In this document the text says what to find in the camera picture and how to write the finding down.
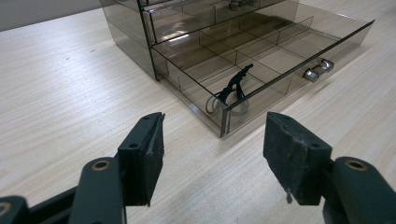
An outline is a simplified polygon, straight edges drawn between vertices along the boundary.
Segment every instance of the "open drawer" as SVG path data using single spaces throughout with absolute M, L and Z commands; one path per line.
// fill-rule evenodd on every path
M 373 24 L 297 0 L 101 3 L 118 46 L 220 137 L 340 69 Z M 244 94 L 219 98 L 251 64 L 239 82 Z
M 285 4 L 295 5 L 294 21 L 282 17 Z M 372 23 L 286 1 L 154 45 L 154 68 L 222 137 L 339 69 Z M 249 64 L 240 82 L 245 96 L 232 92 L 222 102 L 218 93 Z

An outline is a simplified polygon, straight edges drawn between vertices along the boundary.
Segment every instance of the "wooden table surface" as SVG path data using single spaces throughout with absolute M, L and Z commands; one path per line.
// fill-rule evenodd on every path
M 304 2 L 376 22 L 356 60 L 273 110 L 396 189 L 396 2 Z M 262 157 L 264 115 L 218 139 L 116 47 L 102 9 L 0 33 L 0 94 L 0 197 L 32 206 L 74 187 L 85 163 L 113 156 L 141 117 L 162 111 L 163 171 L 151 207 L 127 208 L 129 222 L 323 223 L 322 205 L 287 203 Z

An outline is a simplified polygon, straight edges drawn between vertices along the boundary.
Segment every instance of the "white wall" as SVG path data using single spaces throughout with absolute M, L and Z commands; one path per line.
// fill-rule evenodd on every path
M 99 0 L 0 0 L 0 32 L 99 7 Z

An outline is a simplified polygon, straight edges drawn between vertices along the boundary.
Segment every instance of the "metal drawer pull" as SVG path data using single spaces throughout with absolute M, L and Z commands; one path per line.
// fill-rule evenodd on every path
M 252 0 L 231 0 L 231 2 L 228 4 L 228 8 L 231 11 L 238 11 L 243 5 L 247 5 L 253 2 L 254 1 Z
M 321 63 L 319 63 L 315 67 L 306 69 L 303 74 L 303 78 L 311 82 L 316 82 L 323 73 L 328 73 L 332 71 L 333 68 L 334 63 L 326 59 L 322 59 Z

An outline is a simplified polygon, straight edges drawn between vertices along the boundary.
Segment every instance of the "plastic storage organizer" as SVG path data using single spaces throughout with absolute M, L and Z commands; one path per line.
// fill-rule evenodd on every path
M 218 136 L 351 60 L 373 21 L 295 1 L 101 0 L 117 45 Z M 223 90 L 253 64 L 226 102 Z

